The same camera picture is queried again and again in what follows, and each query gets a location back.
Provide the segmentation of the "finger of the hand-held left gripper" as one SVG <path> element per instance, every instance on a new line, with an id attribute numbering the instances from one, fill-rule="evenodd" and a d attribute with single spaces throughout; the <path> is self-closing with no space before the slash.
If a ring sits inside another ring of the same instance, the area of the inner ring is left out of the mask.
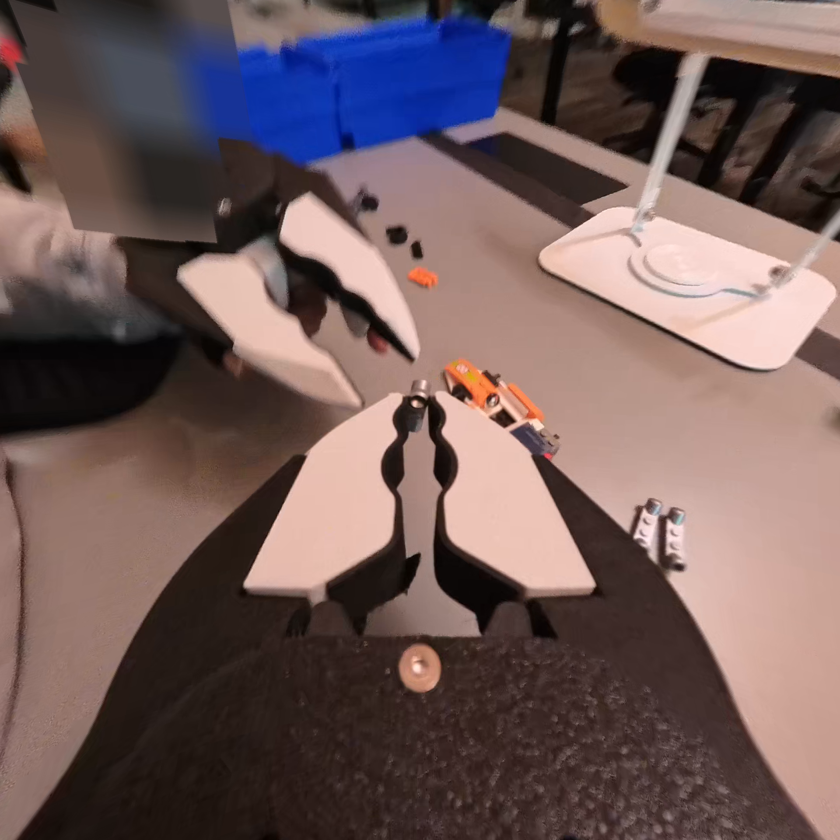
<path id="1" fill-rule="evenodd" d="M 421 344 L 403 290 L 367 237 L 315 195 L 280 215 L 280 254 L 289 271 L 353 312 L 394 350 L 417 361 Z"/>
<path id="2" fill-rule="evenodd" d="M 271 299 L 252 258 L 204 254 L 178 269 L 177 279 L 251 368 L 312 400 L 362 408 L 362 395 L 331 353 Z"/>

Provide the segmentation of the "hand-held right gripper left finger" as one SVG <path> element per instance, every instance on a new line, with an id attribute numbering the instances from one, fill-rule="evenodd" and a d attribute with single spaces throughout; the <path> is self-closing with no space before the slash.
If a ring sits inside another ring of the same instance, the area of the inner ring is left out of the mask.
<path id="1" fill-rule="evenodd" d="M 406 553 L 405 397 L 392 393 L 350 417 L 304 455 L 246 575 L 249 595 L 332 601 L 368 614 L 407 592 L 418 557 Z"/>

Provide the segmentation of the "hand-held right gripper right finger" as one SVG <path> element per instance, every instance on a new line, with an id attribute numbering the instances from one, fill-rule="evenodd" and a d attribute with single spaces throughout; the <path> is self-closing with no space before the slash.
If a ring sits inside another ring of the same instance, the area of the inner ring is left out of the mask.
<path id="1" fill-rule="evenodd" d="M 446 392 L 432 396 L 428 428 L 440 588 L 475 617 L 507 602 L 592 595 L 593 574 L 543 476 L 552 463 Z"/>

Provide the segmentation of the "orange white lego car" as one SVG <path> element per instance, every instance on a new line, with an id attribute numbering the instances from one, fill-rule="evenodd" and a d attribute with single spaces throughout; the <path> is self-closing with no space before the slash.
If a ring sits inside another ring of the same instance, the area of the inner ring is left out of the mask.
<path id="1" fill-rule="evenodd" d="M 500 374 L 460 358 L 444 367 L 442 377 L 451 396 L 505 429 L 531 455 L 553 460 L 559 452 L 560 437 L 545 425 L 542 410 Z"/>

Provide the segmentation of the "grey small round piece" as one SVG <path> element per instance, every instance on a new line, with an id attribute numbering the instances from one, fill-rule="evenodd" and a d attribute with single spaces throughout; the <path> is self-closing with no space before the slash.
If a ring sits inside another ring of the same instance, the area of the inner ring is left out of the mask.
<path id="1" fill-rule="evenodd" d="M 402 420 L 409 434 L 419 433 L 431 399 L 428 380 L 414 380 L 402 406 Z"/>

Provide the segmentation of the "white book stand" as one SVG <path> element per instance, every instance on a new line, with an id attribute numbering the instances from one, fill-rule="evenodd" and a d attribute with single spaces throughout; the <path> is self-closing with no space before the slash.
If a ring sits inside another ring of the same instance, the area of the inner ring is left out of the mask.
<path id="1" fill-rule="evenodd" d="M 611 35 L 684 55 L 636 206 L 574 227 L 542 249 L 539 266 L 723 361 L 780 369 L 837 298 L 813 265 L 838 214 L 788 264 L 659 216 L 657 204 L 710 59 L 838 77 L 838 2 L 601 1 L 595 11 Z"/>

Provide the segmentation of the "person's left forearm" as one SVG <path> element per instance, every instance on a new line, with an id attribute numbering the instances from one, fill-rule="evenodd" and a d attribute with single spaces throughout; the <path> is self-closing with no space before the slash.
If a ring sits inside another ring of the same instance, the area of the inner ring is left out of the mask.
<path id="1" fill-rule="evenodd" d="M 32 196 L 2 186 L 1 339 L 139 344 L 181 331 L 128 292 L 110 234 L 75 229 Z"/>

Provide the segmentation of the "person's left hand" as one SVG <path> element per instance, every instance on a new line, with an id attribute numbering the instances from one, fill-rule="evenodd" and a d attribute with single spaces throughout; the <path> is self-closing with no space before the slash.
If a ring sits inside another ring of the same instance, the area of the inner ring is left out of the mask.
<path id="1" fill-rule="evenodd" d="M 290 269 L 287 310 L 299 321 L 304 334 L 309 339 L 319 333 L 328 314 L 328 308 L 328 295 L 314 281 Z M 342 312 L 345 325 L 354 337 L 365 339 L 371 349 L 378 354 L 388 351 L 388 342 L 374 331 L 361 315 L 346 310 Z"/>

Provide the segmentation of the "blue storage bin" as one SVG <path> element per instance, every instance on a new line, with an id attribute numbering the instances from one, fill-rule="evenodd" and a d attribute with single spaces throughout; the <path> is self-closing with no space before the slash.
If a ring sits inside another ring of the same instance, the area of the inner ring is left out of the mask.
<path id="1" fill-rule="evenodd" d="M 305 165 L 496 113 L 510 33 L 470 17 L 393 20 L 192 57 L 212 131 Z"/>

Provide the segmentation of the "black textured pad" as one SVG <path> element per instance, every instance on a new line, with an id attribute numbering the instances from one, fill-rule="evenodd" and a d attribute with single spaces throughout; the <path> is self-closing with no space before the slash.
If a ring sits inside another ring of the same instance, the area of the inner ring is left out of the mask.
<path id="1" fill-rule="evenodd" d="M 182 340 L 3 340 L 1 433 L 94 424 L 148 401 L 169 374 Z"/>

